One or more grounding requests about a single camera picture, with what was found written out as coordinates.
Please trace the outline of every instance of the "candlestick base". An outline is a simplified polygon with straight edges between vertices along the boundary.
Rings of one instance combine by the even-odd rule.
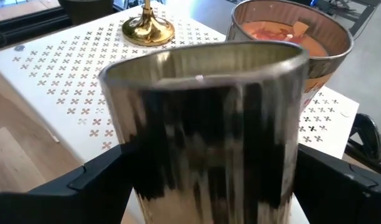
[[[143,7],[140,17],[131,18],[122,25],[124,37],[141,46],[158,46],[173,39],[175,29],[165,19],[156,18],[151,7]]]

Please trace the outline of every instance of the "floor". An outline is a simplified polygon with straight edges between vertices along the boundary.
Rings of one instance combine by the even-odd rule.
[[[0,95],[0,191],[26,192],[80,165],[44,128]],[[121,223],[138,222],[126,212]]]

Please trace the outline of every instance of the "black object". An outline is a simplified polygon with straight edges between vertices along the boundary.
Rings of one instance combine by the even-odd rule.
[[[370,116],[356,114],[349,137],[355,134],[362,142],[349,138],[345,153],[381,174],[381,135]]]
[[[124,10],[113,5],[114,12]],[[0,48],[72,26],[62,7],[0,21]]]
[[[26,194],[0,193],[0,224],[120,223],[136,145],[116,146]],[[312,224],[381,223],[381,175],[299,145],[295,195]]]
[[[58,0],[74,25],[83,24],[113,13],[114,0]]]

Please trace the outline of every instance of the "silver tumbler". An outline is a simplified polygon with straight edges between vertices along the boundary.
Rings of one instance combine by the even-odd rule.
[[[100,74],[146,224],[287,223],[308,53],[230,42],[153,53]]]

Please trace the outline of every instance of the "wooden floor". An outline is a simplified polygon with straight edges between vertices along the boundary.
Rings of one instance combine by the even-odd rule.
[[[26,192],[81,164],[0,95],[0,191]],[[121,223],[136,224],[129,212]]]
[[[44,11],[59,6],[58,0],[29,0],[29,2],[0,8],[0,21]]]

